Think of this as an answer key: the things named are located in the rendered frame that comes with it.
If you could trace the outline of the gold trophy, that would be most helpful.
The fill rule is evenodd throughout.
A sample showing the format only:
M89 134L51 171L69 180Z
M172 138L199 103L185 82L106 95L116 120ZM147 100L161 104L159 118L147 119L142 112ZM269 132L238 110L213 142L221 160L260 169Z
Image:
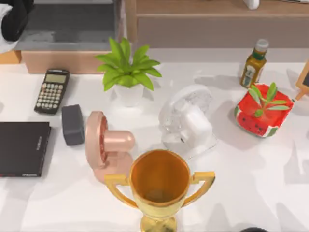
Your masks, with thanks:
M128 176L107 174L104 179L118 200L142 211L141 232L177 232L175 214L211 188L215 172L191 174L180 155L155 149L140 155Z

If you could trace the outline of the olive green bottle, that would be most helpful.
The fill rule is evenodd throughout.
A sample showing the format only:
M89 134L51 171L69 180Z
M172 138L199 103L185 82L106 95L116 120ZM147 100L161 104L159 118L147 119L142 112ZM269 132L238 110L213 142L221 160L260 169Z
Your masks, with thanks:
M266 39L259 39L252 53L248 56L243 74L240 80L240 84L249 88L251 85L258 83L260 79L261 72L264 65L266 64L266 53L269 47L269 42Z

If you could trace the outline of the green plant in white pot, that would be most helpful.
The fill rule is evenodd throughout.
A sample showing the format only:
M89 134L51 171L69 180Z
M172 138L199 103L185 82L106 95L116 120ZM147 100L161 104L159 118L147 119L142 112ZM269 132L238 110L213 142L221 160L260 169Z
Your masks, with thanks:
M124 106L134 107L142 99L145 88L154 90L150 77L162 77L155 68L161 63L149 58L148 45L143 45L132 53L131 43L125 37L120 41L110 37L109 44L111 52L96 56L96 59L103 62L97 70L104 73L104 91L114 88Z

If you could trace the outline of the framed blackboard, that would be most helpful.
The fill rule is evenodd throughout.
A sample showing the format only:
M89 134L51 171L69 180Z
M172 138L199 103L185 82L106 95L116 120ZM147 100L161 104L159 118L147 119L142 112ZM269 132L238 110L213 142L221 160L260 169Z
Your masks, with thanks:
M299 93L295 97L300 100L304 95L309 94L309 60L306 62L295 86L299 88Z

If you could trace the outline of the white desk fan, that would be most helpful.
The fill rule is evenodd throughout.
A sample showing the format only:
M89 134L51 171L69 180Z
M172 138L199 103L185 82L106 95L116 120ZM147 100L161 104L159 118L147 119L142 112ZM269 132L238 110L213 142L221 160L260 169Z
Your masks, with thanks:
M158 119L162 143L168 150L189 160L216 146L207 118L211 100L209 89L200 84L184 87L166 100Z

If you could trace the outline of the watermelon plant pot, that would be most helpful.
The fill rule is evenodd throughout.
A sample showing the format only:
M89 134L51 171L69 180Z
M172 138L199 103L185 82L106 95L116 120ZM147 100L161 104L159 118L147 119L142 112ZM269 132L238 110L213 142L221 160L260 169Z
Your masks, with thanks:
M273 136L294 105L294 99L271 85L254 84L234 110L239 126L262 138Z

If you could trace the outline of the white rounded object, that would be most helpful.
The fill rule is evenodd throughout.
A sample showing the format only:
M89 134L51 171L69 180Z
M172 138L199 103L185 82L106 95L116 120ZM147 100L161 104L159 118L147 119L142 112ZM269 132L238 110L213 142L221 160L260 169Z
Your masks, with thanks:
M250 10L256 10L260 5L260 0L243 0L243 2Z

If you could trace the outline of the pink desk fan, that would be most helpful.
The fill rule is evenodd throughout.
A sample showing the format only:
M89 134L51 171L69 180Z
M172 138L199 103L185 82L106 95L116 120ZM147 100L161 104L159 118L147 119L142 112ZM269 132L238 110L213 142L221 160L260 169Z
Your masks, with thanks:
M85 155L95 178L105 183L107 174L128 175L133 158L135 137L130 131L110 130L102 111L93 111L85 129Z

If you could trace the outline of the black book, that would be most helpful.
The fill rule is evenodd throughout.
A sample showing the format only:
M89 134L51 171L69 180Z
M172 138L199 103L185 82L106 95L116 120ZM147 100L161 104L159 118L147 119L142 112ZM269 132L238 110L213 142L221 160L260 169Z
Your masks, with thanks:
M0 122L0 177L40 177L49 122Z

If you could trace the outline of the wooden cupboard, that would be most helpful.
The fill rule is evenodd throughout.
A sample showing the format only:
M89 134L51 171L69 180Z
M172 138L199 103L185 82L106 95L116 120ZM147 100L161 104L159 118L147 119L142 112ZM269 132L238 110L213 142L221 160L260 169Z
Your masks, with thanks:
M259 0L123 0L131 42L151 48L309 48L309 3Z

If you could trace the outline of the dark grey box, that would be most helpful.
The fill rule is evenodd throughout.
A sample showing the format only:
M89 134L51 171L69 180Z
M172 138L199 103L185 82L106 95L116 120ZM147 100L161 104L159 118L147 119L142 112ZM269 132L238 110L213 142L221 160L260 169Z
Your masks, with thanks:
M78 104L61 108L62 132L67 146L81 145L85 141L84 119Z

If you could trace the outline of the black calculator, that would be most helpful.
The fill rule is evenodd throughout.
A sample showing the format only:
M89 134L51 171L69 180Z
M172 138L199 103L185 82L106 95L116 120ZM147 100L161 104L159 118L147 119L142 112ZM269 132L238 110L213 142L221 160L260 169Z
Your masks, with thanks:
M48 69L38 94L34 111L38 114L55 115L61 105L70 72L63 69Z

